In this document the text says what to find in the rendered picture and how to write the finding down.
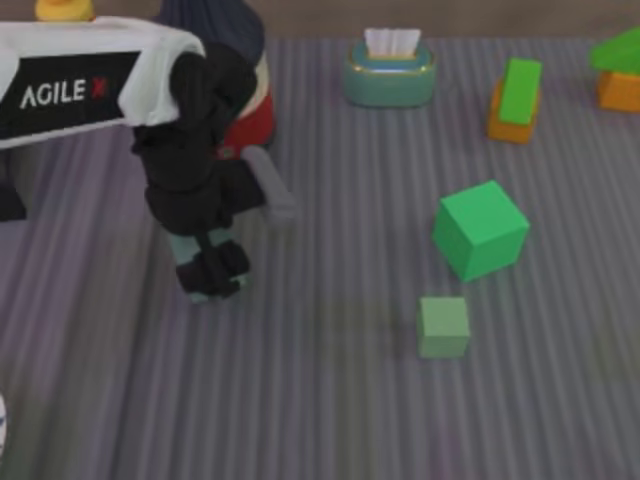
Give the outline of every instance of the orange cube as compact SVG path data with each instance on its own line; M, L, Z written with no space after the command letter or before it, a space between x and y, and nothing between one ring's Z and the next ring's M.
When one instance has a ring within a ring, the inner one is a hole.
M598 78L600 108L640 113L640 76L603 72Z
M536 107L533 113L533 118L529 125L518 125L515 123L506 123L500 120L498 112L500 111L500 101L502 100L502 84L500 80L494 90L491 97L491 106L489 108L489 126L487 129L487 135L493 140L500 140L503 142L528 143L533 134L533 128L535 126L536 114L538 113L538 104L540 102L540 95L536 101Z

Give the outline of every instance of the green roof block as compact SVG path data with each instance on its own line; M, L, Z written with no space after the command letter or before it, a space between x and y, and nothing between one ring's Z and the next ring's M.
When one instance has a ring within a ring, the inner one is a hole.
M595 70L640 75L640 27L596 45L589 61Z
M469 344L467 304L462 297L421 298L418 352L423 358L461 357Z
M502 84L498 118L501 122L529 125L533 118L542 63L523 58L511 58Z
M466 282L515 263L529 228L527 218L492 180L442 198L432 238Z

